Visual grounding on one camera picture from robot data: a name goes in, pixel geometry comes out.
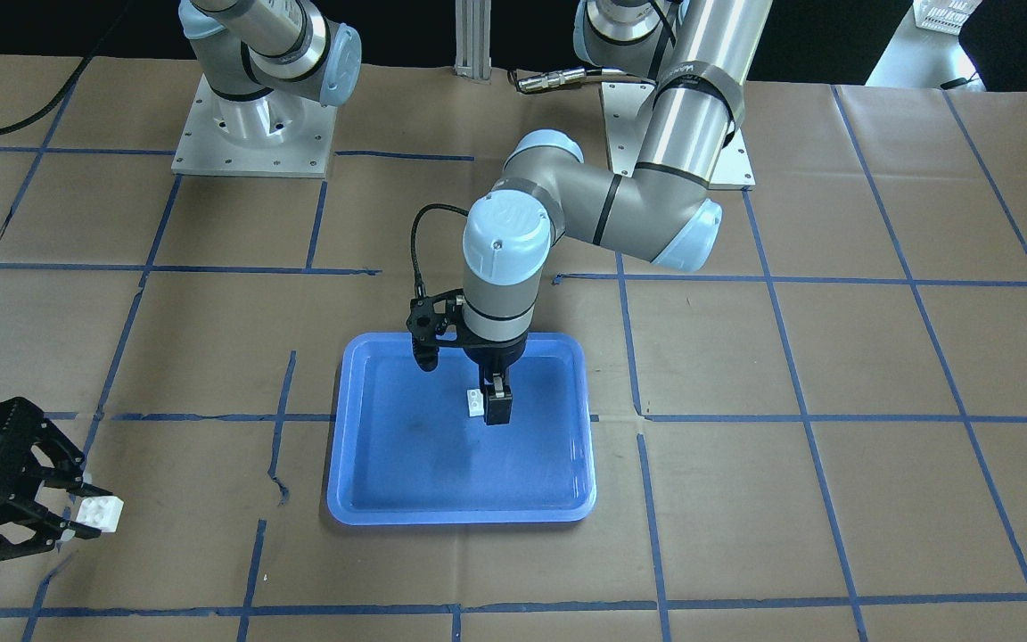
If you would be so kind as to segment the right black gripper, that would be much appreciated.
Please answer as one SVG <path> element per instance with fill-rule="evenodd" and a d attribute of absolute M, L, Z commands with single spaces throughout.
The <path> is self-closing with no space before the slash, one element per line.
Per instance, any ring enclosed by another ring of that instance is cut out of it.
<path fill-rule="evenodd" d="M 80 498 L 114 497 L 88 482 L 85 455 L 44 411 L 21 396 L 0 402 L 0 561 L 50 551 L 55 541 L 98 538 L 101 529 L 37 503 L 40 487 Z"/>

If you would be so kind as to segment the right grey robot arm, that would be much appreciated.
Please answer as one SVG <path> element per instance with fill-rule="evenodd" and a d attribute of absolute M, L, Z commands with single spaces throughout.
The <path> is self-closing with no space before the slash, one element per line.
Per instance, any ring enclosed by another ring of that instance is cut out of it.
<path fill-rule="evenodd" d="M 353 26 L 309 1 L 183 1 L 178 17 L 202 78 L 172 168 L 324 179 L 360 71 Z M 117 531 L 123 508 L 37 403 L 0 401 L 0 562 Z"/>

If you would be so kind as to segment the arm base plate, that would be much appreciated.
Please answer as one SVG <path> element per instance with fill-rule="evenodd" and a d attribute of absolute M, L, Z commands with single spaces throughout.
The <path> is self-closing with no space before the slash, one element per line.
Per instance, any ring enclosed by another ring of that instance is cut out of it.
<path fill-rule="evenodd" d="M 338 109 L 282 91 L 248 102 L 200 78 L 172 171 L 207 177 L 326 177 Z"/>
<path fill-rule="evenodd" d="M 741 131 L 729 125 L 718 99 L 698 110 L 681 99 L 653 108 L 653 85 L 606 82 L 600 88 L 610 169 L 630 177 L 637 162 L 668 164 L 708 178 L 713 190 L 757 185 Z"/>

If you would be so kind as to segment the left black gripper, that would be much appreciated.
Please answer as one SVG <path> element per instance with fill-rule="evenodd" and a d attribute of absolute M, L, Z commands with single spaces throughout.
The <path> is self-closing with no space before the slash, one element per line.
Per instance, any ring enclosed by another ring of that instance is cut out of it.
<path fill-rule="evenodd" d="M 506 425 L 514 409 L 514 390 L 506 370 L 524 354 L 529 332 L 524 330 L 510 340 L 489 340 L 469 328 L 464 315 L 468 309 L 464 290 L 448 290 L 428 296 L 423 287 L 417 287 L 407 319 L 413 357 L 420 369 L 432 371 L 439 364 L 440 347 L 464 350 L 485 374 L 485 424 Z"/>

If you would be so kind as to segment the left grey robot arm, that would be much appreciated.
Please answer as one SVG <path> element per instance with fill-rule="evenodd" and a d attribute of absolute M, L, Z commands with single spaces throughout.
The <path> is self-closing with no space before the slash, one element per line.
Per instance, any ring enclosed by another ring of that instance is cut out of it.
<path fill-rule="evenodd" d="M 744 85 L 769 1 L 582 1 L 574 49 L 592 65 L 653 82 L 652 115 L 627 175 L 586 164 L 553 129 L 527 134 L 497 182 L 470 207 L 464 281 L 428 296 L 415 286 L 407 328 L 417 365 L 460 347 L 480 369 L 482 417 L 505 425 L 509 369 L 524 353 L 547 255 L 563 236 L 659 267 L 694 272 L 718 235 L 709 198 L 719 154 L 745 118 Z"/>

